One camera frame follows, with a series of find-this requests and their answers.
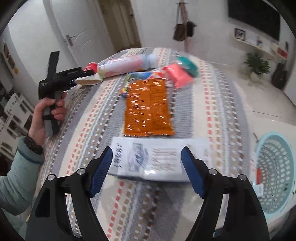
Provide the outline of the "person's left hand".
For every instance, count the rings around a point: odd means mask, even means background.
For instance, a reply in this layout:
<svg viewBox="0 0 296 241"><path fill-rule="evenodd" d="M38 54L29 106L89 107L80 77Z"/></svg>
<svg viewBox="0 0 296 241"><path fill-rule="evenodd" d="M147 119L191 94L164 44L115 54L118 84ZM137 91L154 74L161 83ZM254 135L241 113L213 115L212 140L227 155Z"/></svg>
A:
<svg viewBox="0 0 296 241"><path fill-rule="evenodd" d="M62 121L66 114L65 97L67 93L63 93L61 99L55 104L55 99L45 97L36 105L31 127L28 131L28 136L33 139L36 145L43 146L46 139L46 129L50 120L43 118L44 109L55 105L56 108L51 111L51 115L55 120Z"/></svg>

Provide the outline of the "teal jacket left forearm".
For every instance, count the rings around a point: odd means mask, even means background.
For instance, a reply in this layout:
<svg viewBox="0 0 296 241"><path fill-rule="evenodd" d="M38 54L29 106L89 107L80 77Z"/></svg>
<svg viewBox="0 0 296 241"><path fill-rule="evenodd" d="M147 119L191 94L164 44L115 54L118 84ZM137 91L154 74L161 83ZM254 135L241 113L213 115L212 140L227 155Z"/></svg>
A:
<svg viewBox="0 0 296 241"><path fill-rule="evenodd" d="M1 208L16 216L30 206L43 162L44 155L30 150L25 138L21 137L11 170L1 176Z"/></svg>

